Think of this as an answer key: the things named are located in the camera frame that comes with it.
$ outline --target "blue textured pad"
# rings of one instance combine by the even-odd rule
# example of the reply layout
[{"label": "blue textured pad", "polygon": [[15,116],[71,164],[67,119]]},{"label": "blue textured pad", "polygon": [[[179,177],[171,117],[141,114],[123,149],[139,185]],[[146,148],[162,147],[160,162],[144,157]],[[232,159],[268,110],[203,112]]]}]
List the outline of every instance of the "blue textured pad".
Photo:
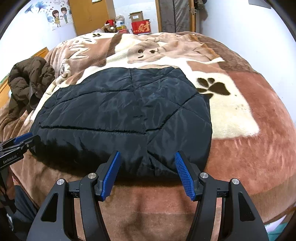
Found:
[{"label": "blue textured pad", "polygon": [[103,191],[101,194],[101,197],[103,200],[106,200],[106,197],[108,197],[111,193],[120,165],[121,165],[120,156],[119,156],[119,152],[117,152],[106,174],[106,177],[103,181]]},{"label": "blue textured pad", "polygon": [[24,141],[32,136],[33,136],[33,134],[31,132],[23,134],[22,136],[16,137],[15,140],[13,141],[13,144],[14,145],[20,144],[22,141]]},{"label": "blue textured pad", "polygon": [[180,154],[177,152],[175,155],[175,165],[177,168],[177,171],[179,173],[179,176],[181,178],[183,187],[185,189],[186,195],[190,197],[191,200],[195,199],[195,192],[193,187],[193,180],[186,168],[186,165],[181,158]]}]

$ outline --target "metal bolt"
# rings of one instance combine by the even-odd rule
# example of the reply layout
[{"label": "metal bolt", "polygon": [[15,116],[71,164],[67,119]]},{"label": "metal bolt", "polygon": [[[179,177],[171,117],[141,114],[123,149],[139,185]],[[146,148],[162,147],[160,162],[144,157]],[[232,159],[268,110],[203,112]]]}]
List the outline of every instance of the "metal bolt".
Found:
[{"label": "metal bolt", "polygon": [[57,181],[57,185],[62,185],[62,184],[64,184],[64,179],[59,179],[58,181]]},{"label": "metal bolt", "polygon": [[96,174],[94,172],[88,174],[89,179],[94,179],[96,177]]},{"label": "metal bolt", "polygon": [[237,185],[237,184],[239,184],[239,180],[236,179],[236,178],[234,178],[234,179],[232,179],[232,183],[235,184],[235,185]]},{"label": "metal bolt", "polygon": [[208,178],[208,177],[209,177],[209,175],[208,175],[207,173],[205,173],[205,172],[202,172],[202,173],[200,174],[200,176],[201,176],[202,178]]}]

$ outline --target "teal object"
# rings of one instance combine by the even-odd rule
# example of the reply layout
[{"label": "teal object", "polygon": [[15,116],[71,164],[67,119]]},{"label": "teal object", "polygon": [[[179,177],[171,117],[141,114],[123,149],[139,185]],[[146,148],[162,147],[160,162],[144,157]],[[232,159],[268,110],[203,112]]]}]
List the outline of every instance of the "teal object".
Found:
[{"label": "teal object", "polygon": [[288,223],[281,223],[279,226],[276,227],[275,230],[268,233],[269,241],[275,241],[277,237],[282,233],[284,228],[287,226]]}]

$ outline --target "wooden bed frame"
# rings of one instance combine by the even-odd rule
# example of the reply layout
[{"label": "wooden bed frame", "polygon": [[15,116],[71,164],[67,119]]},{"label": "wooden bed frame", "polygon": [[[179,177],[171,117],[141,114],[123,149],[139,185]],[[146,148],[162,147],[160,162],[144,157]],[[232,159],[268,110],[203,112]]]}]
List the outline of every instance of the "wooden bed frame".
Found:
[{"label": "wooden bed frame", "polygon": [[[38,53],[34,54],[32,57],[39,56],[39,57],[44,58],[48,52],[49,52],[48,48],[45,47],[44,49],[40,50]],[[7,81],[8,81],[8,76],[6,76],[3,83],[0,84],[0,107],[2,107],[9,99],[8,92],[9,92],[10,88],[9,88],[9,85],[7,84]]]}]

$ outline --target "red box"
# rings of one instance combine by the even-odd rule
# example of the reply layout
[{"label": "red box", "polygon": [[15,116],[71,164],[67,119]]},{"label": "red box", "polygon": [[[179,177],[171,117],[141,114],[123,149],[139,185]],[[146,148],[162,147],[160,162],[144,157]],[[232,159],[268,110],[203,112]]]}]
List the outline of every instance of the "red box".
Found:
[{"label": "red box", "polygon": [[144,34],[151,32],[149,19],[132,22],[131,26],[133,28],[133,34]]}]

